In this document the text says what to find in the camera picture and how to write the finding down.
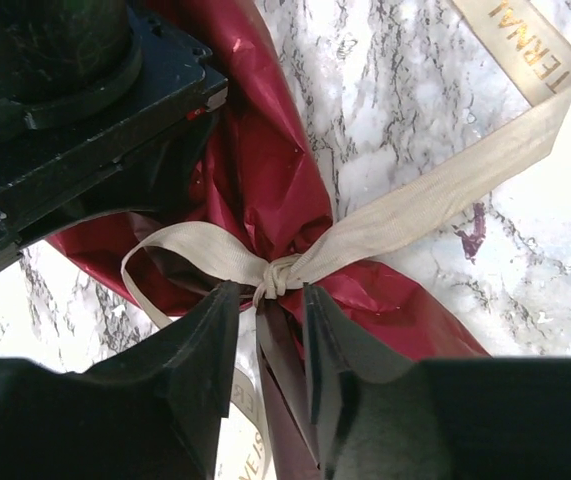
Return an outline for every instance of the black cylindrical part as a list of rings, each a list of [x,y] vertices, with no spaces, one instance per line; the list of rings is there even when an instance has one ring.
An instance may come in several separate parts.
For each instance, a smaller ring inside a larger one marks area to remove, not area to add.
[[[0,0],[0,98],[77,92],[111,72],[129,44],[126,0]]]

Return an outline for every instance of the white marble countertop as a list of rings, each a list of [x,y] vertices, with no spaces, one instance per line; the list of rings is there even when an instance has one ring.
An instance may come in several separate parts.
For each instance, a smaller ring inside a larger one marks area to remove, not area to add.
[[[533,3],[571,42],[571,0]],[[257,5],[337,218],[527,108],[446,0]],[[571,145],[382,260],[490,352],[571,355]],[[0,274],[0,356],[80,371],[151,332],[136,307],[44,243]]]

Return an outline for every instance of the purple stain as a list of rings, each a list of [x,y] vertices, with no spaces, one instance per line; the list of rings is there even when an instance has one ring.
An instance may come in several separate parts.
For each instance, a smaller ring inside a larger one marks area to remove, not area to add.
[[[456,230],[454,233],[461,237],[463,244],[463,252],[465,258],[475,263],[474,257],[478,253],[485,241],[485,205],[482,203],[474,204],[474,231],[468,235],[462,230]]]

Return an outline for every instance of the red wrapping paper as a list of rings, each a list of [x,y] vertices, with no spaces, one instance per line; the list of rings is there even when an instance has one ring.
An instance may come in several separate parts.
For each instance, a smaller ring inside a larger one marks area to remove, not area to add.
[[[267,260],[303,253],[331,226],[331,207],[260,14],[251,0],[152,0],[148,6],[210,46],[216,67],[230,79],[228,103],[194,173],[190,203],[167,224],[219,225]],[[139,215],[112,215],[50,242],[131,301],[121,259],[161,226]],[[170,315],[183,315],[202,298],[164,277],[148,254],[135,256],[129,271]],[[351,319],[412,359],[486,355],[425,289],[383,264],[361,261],[318,284]],[[301,299],[300,291],[280,299],[299,321]]]

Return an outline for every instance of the ribbon knot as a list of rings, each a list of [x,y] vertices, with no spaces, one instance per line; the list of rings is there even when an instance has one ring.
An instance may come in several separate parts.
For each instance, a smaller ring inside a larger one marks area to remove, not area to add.
[[[258,306],[262,298],[275,300],[285,295],[292,266],[301,257],[299,253],[288,255],[270,262],[263,272],[263,281],[256,287],[252,303]]]

